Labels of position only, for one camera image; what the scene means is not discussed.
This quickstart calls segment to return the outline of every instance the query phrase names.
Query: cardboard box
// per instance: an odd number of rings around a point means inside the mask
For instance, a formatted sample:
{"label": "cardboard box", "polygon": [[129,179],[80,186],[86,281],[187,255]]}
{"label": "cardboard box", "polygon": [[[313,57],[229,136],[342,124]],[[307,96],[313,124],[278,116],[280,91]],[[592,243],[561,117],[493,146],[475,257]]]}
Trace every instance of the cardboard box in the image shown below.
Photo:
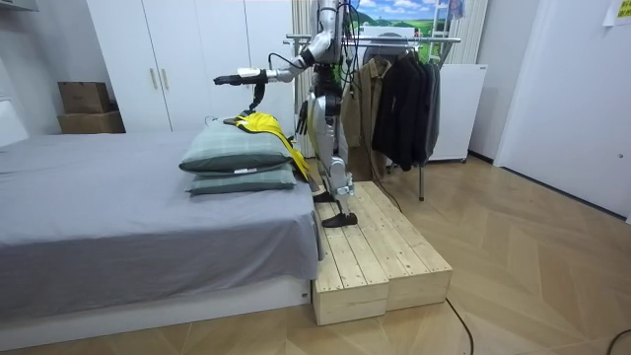
{"label": "cardboard box", "polygon": [[58,85],[66,113],[109,111],[109,95],[105,83],[61,82]]}
{"label": "cardboard box", "polygon": [[125,133],[120,111],[68,113],[57,116],[63,134]]}

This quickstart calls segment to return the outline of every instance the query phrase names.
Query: wooden plank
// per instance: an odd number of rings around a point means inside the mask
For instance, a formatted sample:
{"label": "wooden plank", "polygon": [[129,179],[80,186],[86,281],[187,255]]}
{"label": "wooden plank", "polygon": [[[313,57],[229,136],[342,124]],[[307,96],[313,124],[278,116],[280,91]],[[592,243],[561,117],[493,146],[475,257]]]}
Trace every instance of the wooden plank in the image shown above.
{"label": "wooden plank", "polygon": [[384,193],[372,182],[357,182],[363,187],[373,200],[379,205],[384,214],[392,222],[397,231],[414,249],[419,258],[431,271],[451,270],[452,267],[443,257],[425,240],[420,232],[414,228],[410,221],[399,212]]}
{"label": "wooden plank", "polygon": [[377,257],[373,253],[371,246],[366,242],[366,238],[357,226],[342,227],[342,232],[346,236],[348,244],[351,246],[359,267],[364,273],[364,278],[369,285],[387,282],[387,276]]}
{"label": "wooden plank", "polygon": [[387,293],[387,283],[315,293],[315,321],[325,325],[381,316],[386,313]]}
{"label": "wooden plank", "polygon": [[[333,207],[328,203],[318,203],[317,212],[321,219],[335,215]],[[348,245],[341,228],[324,228],[328,244],[330,245],[337,272],[342,279],[344,288],[365,286],[367,284],[362,269],[357,263],[353,250]]]}
{"label": "wooden plank", "polygon": [[386,273],[387,278],[392,279],[394,277],[407,276],[408,273],[405,267],[396,257],[396,253],[394,253],[387,242],[384,241],[382,232],[377,228],[375,222],[371,219],[368,212],[366,212],[359,199],[355,196],[350,196],[348,204],[353,213],[357,215],[359,228]]}
{"label": "wooden plank", "polygon": [[371,220],[376,223],[384,240],[389,244],[390,248],[394,250],[398,260],[405,266],[408,276],[429,273],[430,270],[427,266],[425,266],[423,261],[416,255],[416,252],[412,250],[407,241],[401,236],[389,218],[361,184],[355,186],[355,195],[368,212]]}
{"label": "wooden plank", "polygon": [[444,302],[451,280],[451,271],[390,280],[386,310],[400,310]]}
{"label": "wooden plank", "polygon": [[317,228],[319,230],[319,242],[322,245],[324,259],[317,264],[317,279],[315,280],[315,292],[328,292],[333,290],[341,290],[344,288],[342,280],[337,272],[337,266],[333,259],[333,253],[328,244],[328,239],[322,223],[317,220]]}

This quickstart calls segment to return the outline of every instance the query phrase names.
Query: humanoid robot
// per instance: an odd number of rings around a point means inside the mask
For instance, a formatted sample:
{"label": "humanoid robot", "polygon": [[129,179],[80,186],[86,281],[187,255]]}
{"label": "humanoid robot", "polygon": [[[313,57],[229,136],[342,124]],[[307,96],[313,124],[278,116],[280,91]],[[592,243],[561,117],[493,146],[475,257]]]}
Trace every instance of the humanoid robot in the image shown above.
{"label": "humanoid robot", "polygon": [[299,55],[288,60],[287,67],[239,69],[237,75],[216,78],[215,84],[254,84],[254,103],[250,106],[253,109],[262,100],[265,84],[290,83],[308,68],[314,68],[311,92],[301,109],[298,131],[304,133],[307,127],[326,188],[326,192],[314,196],[314,201],[335,201],[339,207],[339,214],[322,221],[322,225],[336,228],[357,224],[357,217],[348,206],[348,197],[354,193],[354,187],[352,175],[346,172],[348,145],[339,117],[342,89],[334,76],[334,65],[342,59],[343,37],[350,34],[350,6],[347,0],[315,0],[312,5],[315,34]]}

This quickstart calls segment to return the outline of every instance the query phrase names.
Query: hanging clothes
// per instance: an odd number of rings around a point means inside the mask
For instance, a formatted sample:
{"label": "hanging clothes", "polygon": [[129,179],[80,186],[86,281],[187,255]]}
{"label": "hanging clothes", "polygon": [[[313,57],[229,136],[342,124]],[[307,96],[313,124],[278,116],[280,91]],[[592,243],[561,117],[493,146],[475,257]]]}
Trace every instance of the hanging clothes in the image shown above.
{"label": "hanging clothes", "polygon": [[386,172],[386,156],[373,151],[371,142],[390,66],[383,58],[371,59],[344,90],[340,117],[349,146],[348,170],[357,181],[381,178]]}
{"label": "hanging clothes", "polygon": [[434,153],[440,124],[440,68],[408,54],[384,77],[373,149],[407,172]]}
{"label": "hanging clothes", "polygon": [[404,171],[412,168],[415,121],[419,115],[421,75],[418,63],[405,56],[384,77],[382,101],[375,122],[372,147]]}

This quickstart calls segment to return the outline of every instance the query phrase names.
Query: robot leg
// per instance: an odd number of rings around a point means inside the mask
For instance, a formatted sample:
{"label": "robot leg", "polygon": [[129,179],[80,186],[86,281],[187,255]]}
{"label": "robot leg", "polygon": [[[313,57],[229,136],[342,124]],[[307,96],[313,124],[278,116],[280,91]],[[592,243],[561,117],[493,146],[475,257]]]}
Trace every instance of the robot leg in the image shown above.
{"label": "robot leg", "polygon": [[353,177],[350,173],[346,173],[348,145],[339,120],[339,107],[331,107],[338,104],[332,103],[327,96],[316,98],[313,93],[309,96],[311,138],[318,159],[318,171],[328,191],[328,196],[316,196],[315,202],[334,200],[340,212],[322,221],[322,226],[325,228],[357,224],[357,217],[348,207],[348,197],[355,193]]}

